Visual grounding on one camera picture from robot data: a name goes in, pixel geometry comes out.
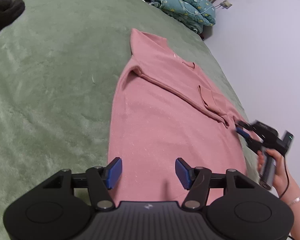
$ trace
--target bed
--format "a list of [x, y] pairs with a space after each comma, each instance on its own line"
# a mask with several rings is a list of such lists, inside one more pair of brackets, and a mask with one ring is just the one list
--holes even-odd
[[[0, 240], [4, 209], [62, 168], [106, 165], [112, 100], [130, 31], [153, 33], [196, 62], [246, 117], [201, 38], [142, 0], [24, 0], [0, 32]], [[256, 158], [244, 144], [248, 175]]]

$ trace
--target silver bolt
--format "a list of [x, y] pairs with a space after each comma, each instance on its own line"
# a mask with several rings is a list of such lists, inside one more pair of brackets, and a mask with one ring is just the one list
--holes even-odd
[[195, 208], [200, 207], [200, 203], [198, 201], [195, 201], [195, 200], [188, 200], [185, 203], [185, 207], [189, 208], [189, 209], [195, 209]]
[[108, 209], [113, 206], [112, 202], [109, 200], [101, 200], [97, 203], [98, 208], [101, 209]]

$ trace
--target power outlet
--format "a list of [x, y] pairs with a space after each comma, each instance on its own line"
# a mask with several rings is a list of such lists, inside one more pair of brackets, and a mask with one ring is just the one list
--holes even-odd
[[232, 4], [228, 2], [228, 0], [224, 0], [222, 3], [220, 3], [220, 5], [226, 9], [229, 9], [232, 6]]

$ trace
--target bracelet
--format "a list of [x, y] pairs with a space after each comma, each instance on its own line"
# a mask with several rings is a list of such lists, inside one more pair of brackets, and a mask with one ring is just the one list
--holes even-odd
[[297, 197], [297, 198], [295, 198], [294, 200], [292, 200], [292, 201], [288, 204], [288, 206], [291, 206], [291, 205], [293, 205], [293, 204], [295, 204], [295, 203], [298, 203], [299, 201], [300, 201], [300, 196]]

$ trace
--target wall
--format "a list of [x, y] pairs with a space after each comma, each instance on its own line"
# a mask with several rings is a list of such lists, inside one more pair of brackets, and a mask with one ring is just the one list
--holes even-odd
[[287, 163], [300, 185], [300, 0], [229, 2], [205, 43], [250, 121], [294, 134]]

